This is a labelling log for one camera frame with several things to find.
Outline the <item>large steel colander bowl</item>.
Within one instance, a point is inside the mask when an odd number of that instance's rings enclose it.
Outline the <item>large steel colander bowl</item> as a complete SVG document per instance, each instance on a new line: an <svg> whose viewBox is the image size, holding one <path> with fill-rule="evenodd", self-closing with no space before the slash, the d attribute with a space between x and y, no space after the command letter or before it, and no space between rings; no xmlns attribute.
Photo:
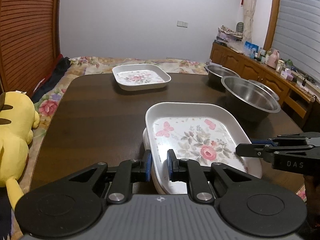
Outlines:
<svg viewBox="0 0 320 240"><path fill-rule="evenodd" d="M269 114L280 112L278 101L254 83L234 76L224 76L226 107L234 115L249 121L261 122Z"/></svg>

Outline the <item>floral tray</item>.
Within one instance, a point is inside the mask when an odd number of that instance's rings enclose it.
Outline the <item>floral tray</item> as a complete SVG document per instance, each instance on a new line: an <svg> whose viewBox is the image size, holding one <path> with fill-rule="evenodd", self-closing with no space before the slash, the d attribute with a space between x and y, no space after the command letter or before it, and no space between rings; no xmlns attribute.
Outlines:
<svg viewBox="0 0 320 240"><path fill-rule="evenodd" d="M202 166L224 163L257 178L263 175L261 161L239 157L235 148L251 141L236 120L224 108L208 103L161 102L145 114L143 144L153 158L151 176L160 194L185 194L184 182L171 182L167 151L178 159L192 159Z"/></svg>
<svg viewBox="0 0 320 240"><path fill-rule="evenodd" d="M171 76L154 64L126 64L112 69L119 87L125 91L164 88Z"/></svg>

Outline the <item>small steel bowl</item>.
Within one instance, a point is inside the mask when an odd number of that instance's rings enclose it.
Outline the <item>small steel bowl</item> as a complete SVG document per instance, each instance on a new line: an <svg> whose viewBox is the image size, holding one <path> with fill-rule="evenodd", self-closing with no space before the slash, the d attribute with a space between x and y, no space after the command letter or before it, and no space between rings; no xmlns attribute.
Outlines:
<svg viewBox="0 0 320 240"><path fill-rule="evenodd" d="M240 75L237 74L236 72L228 68L225 68L220 64L211 63L208 65L205 65L204 68L208 73L209 82L215 86L222 86L221 80L225 76L240 77Z"/></svg>

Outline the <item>medium steel bowl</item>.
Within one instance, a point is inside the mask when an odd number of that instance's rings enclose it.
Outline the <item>medium steel bowl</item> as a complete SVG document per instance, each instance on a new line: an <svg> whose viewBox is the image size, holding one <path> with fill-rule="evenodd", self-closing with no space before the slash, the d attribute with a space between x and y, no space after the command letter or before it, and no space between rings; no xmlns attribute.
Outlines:
<svg viewBox="0 0 320 240"><path fill-rule="evenodd" d="M271 89L269 88L268 86L258 82L258 81L255 81L255 80L249 80L249 82L257 85L258 87L262 88L263 90L267 91L275 100L279 100L279 96Z"/></svg>

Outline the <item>wooden sideboard cabinet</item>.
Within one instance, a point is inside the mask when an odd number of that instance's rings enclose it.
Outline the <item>wooden sideboard cabinet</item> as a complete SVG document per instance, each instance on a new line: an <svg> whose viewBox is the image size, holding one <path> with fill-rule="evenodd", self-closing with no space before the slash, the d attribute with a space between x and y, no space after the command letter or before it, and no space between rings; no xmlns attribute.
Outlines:
<svg viewBox="0 0 320 240"><path fill-rule="evenodd" d="M283 79L269 66L213 42L210 59L238 73L242 78L259 81L279 96L279 104L304 132L319 131L319 99L298 83Z"/></svg>

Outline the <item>pink tissue box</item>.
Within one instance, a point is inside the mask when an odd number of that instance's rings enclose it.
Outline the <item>pink tissue box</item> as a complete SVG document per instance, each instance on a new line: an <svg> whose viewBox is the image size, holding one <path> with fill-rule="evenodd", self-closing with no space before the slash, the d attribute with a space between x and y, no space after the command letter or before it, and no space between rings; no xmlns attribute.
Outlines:
<svg viewBox="0 0 320 240"><path fill-rule="evenodd" d="M289 68L283 69L280 73L280 76L285 80L289 80L289 81L293 80L293 75Z"/></svg>

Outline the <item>pink thermos jug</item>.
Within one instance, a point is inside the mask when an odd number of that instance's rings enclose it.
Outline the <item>pink thermos jug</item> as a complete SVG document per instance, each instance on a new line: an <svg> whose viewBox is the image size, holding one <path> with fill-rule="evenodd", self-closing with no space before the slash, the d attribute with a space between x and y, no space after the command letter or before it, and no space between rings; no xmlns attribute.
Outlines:
<svg viewBox="0 0 320 240"><path fill-rule="evenodd" d="M274 49L272 54L268 58L267 65L273 69L276 69L279 58L279 51Z"/></svg>

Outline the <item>blue box on sideboard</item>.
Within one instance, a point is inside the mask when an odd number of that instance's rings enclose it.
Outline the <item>blue box on sideboard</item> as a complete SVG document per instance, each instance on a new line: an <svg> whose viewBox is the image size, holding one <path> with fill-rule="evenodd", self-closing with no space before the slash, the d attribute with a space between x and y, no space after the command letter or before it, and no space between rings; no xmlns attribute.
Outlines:
<svg viewBox="0 0 320 240"><path fill-rule="evenodd" d="M244 44L244 54L249 57L254 57L255 53L259 51L259 46L246 41Z"/></svg>

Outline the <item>folded fabric pile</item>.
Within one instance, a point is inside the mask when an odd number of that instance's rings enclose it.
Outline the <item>folded fabric pile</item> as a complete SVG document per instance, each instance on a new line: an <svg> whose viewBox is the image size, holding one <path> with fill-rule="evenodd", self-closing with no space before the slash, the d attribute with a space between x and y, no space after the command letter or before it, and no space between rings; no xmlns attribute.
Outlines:
<svg viewBox="0 0 320 240"><path fill-rule="evenodd" d="M216 39L224 42L229 42L229 41L241 42L243 39L243 33L233 31L232 29L229 29L224 25L222 25L221 27L218 27L218 33L217 33Z"/></svg>

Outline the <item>window roller blind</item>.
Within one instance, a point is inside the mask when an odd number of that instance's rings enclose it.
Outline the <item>window roller blind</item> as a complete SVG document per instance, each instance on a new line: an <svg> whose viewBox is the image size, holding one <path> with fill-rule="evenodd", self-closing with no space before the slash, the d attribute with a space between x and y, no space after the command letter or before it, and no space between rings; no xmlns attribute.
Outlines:
<svg viewBox="0 0 320 240"><path fill-rule="evenodd" d="M319 80L319 0L280 0L272 47Z"/></svg>

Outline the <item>floral bed blanket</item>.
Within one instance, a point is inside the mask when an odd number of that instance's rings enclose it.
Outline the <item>floral bed blanket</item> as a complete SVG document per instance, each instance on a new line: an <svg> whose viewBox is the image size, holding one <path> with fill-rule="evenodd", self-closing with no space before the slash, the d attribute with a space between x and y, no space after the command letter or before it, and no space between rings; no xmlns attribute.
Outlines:
<svg viewBox="0 0 320 240"><path fill-rule="evenodd" d="M221 88L215 88L207 75L170 74L172 80L166 88L137 92L124 91L116 84L112 74L83 75L71 81L49 125L36 159L31 179L31 192L35 188L60 179L88 167L98 161L117 166L121 161L142 157L144 146L142 132L147 109L159 102L213 103L225 107L225 95ZM276 133L301 132L300 128L284 111L270 114L260 124L240 125L250 137L266 138ZM303 184L302 175L272 170L263 162L263 178L296 192ZM48 211L67 212L67 225L76 226L82 222L82 215L90 215L85 200L80 204L66 196L49 194L40 202ZM45 213L38 215L37 207L21 213L23 222L30 222L33 228L58 229L60 217Z"/></svg>

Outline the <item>dark clothing on bed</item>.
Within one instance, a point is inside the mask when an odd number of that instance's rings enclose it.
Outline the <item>dark clothing on bed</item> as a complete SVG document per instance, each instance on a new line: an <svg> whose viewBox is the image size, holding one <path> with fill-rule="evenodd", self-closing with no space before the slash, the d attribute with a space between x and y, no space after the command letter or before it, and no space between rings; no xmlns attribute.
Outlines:
<svg viewBox="0 0 320 240"><path fill-rule="evenodd" d="M52 73L44 78L36 88L31 100L33 103L37 103L47 92L51 91L57 83L61 80L64 74L71 66L71 61L68 57L62 57L55 65Z"/></svg>

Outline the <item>yellow plush toy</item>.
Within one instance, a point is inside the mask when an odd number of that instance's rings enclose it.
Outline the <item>yellow plush toy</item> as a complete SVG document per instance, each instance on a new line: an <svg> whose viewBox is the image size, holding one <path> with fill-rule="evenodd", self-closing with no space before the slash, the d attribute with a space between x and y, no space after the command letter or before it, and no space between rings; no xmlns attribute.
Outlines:
<svg viewBox="0 0 320 240"><path fill-rule="evenodd" d="M23 196L18 180L28 160L33 129L39 123L39 114L27 94L20 91L1 94L1 187L7 189L13 209Z"/></svg>

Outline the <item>beige curtain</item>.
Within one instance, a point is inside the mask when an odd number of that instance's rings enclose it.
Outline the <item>beige curtain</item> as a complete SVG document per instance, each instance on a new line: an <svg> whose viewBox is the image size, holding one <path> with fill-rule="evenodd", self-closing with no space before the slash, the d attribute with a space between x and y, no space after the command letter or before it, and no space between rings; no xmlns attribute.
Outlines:
<svg viewBox="0 0 320 240"><path fill-rule="evenodd" d="M257 0L244 0L244 41L252 41L253 16Z"/></svg>

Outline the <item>wooden louvered wardrobe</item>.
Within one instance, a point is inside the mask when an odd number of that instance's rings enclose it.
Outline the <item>wooden louvered wardrobe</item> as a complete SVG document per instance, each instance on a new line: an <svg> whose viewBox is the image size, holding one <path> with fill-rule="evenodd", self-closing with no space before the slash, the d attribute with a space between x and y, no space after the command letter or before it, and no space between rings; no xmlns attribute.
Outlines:
<svg viewBox="0 0 320 240"><path fill-rule="evenodd" d="M60 58L60 0L1 0L1 91L33 95Z"/></svg>

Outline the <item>wall light switch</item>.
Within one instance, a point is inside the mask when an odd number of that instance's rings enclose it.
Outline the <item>wall light switch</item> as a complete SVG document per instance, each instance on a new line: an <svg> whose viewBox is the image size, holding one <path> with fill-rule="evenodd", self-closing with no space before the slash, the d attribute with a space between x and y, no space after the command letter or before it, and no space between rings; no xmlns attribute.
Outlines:
<svg viewBox="0 0 320 240"><path fill-rule="evenodd" d="M181 28L187 28L188 27L188 22L177 21L177 26L181 27Z"/></svg>

